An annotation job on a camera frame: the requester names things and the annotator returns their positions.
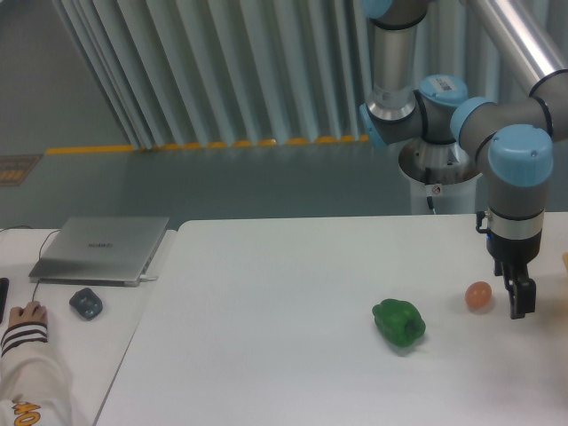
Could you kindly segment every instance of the cable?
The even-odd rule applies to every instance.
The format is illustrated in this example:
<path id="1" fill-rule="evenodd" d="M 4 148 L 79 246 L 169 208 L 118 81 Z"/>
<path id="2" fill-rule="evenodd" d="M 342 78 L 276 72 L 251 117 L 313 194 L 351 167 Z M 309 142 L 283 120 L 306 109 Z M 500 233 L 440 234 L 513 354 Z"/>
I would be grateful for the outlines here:
<path id="1" fill-rule="evenodd" d="M 59 229 L 56 229 L 55 231 L 51 231 L 50 233 L 47 234 L 47 237 L 45 237 L 45 240 L 43 240 L 42 247 L 39 248 L 39 255 L 38 255 L 38 257 L 37 257 L 37 260 L 38 260 L 38 261 L 41 260 L 41 258 L 42 258 L 43 246 L 45 246 L 45 243 L 47 242 L 47 240 L 49 240 L 49 238 L 50 238 L 54 233 L 58 233 L 58 232 L 59 232 Z M 37 283 L 35 284 L 34 293 L 32 294 L 32 302 L 34 302 L 35 299 L 36 299 L 36 291 L 37 291 L 37 288 L 39 287 L 40 281 L 41 281 L 41 280 L 38 280 Z"/>
<path id="2" fill-rule="evenodd" d="M 426 197 L 426 202 L 428 202 L 428 208 L 432 210 L 432 213 L 434 213 L 434 215 L 437 215 L 438 213 L 436 213 L 436 208 L 434 207 L 434 200 L 431 196 Z"/>
<path id="3" fill-rule="evenodd" d="M 10 226 L 9 228 L 0 229 L 0 233 L 3 233 L 4 231 L 9 231 L 11 229 L 34 229 L 34 228 L 27 225 L 16 225 L 16 226 Z"/>

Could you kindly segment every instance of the sleeve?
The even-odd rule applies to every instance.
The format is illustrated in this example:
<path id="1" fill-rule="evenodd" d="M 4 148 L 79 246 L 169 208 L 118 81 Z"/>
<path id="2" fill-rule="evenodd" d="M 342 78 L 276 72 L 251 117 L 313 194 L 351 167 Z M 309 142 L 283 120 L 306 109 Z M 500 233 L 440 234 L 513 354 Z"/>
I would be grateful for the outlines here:
<path id="1" fill-rule="evenodd" d="M 0 346 L 0 425 L 71 425 L 67 377 L 45 325 L 10 327 Z"/>

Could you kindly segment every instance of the green bell pepper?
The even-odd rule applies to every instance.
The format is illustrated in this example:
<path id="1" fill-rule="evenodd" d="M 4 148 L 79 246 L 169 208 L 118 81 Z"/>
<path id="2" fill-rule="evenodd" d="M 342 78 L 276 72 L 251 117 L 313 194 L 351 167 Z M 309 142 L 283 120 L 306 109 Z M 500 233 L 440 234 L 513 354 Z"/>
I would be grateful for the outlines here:
<path id="1" fill-rule="evenodd" d="M 383 337 L 399 348 L 406 348 L 426 331 L 420 313 L 410 302 L 385 299 L 373 307 L 375 324 Z"/>

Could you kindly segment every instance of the yellow floor line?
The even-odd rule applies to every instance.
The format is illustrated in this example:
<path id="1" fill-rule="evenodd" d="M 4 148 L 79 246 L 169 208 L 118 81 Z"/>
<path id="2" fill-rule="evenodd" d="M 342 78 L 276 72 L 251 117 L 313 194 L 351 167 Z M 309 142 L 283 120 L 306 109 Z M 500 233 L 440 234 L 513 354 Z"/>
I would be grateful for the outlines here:
<path id="1" fill-rule="evenodd" d="M 367 135 L 362 135 L 359 138 L 359 142 L 368 142 L 369 138 Z M 315 144 L 341 144 L 346 142 L 354 142 L 355 138 L 353 136 L 347 135 L 342 136 L 339 139 L 332 138 L 330 136 L 323 136 L 316 138 L 314 140 Z M 309 145 L 310 142 L 306 138 L 292 138 L 286 141 L 285 145 Z M 254 145 L 249 140 L 238 140 L 231 147 L 252 147 L 252 146 L 277 146 L 278 143 L 275 139 L 263 139 L 259 140 L 256 145 Z M 98 154 L 98 153 L 123 153 L 123 152 L 134 152 L 134 151 L 177 151 L 181 149 L 200 149 L 200 148 L 227 148 L 225 142 L 209 142 L 206 146 L 201 146 L 197 142 L 191 142 L 185 145 L 177 144 L 167 144 L 164 146 L 156 146 L 150 150 L 146 149 L 134 149 L 130 145 L 117 145 L 117 146 L 75 146 L 75 147 L 61 147 L 61 148 L 48 148 L 45 151 L 46 155 L 61 155 L 61 154 Z"/>

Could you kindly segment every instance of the laptop lid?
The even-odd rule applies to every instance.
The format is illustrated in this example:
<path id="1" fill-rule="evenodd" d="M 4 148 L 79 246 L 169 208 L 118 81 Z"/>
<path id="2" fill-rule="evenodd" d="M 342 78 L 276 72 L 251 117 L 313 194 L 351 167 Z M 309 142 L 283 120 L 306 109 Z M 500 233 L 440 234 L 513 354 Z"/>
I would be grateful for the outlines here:
<path id="1" fill-rule="evenodd" d="M 71 217 L 29 274 L 58 283 L 137 286 L 167 217 Z"/>

